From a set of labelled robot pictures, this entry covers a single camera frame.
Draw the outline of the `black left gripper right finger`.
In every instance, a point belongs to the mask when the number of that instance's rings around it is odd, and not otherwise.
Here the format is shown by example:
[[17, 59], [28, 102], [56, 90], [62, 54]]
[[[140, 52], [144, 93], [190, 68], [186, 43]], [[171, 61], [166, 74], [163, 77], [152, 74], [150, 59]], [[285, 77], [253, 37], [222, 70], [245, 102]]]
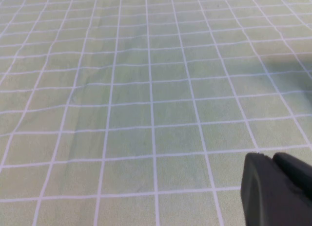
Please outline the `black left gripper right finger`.
[[291, 182], [301, 189], [308, 199], [312, 200], [311, 165], [284, 152], [275, 153], [273, 161], [291, 180]]

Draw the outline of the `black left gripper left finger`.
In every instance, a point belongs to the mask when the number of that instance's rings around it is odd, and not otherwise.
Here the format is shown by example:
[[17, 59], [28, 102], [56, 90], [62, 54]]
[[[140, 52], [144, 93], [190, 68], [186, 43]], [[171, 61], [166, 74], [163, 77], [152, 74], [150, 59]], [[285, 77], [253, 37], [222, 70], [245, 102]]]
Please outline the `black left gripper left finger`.
[[261, 153], [244, 160], [241, 201], [248, 226], [310, 226], [312, 201]]

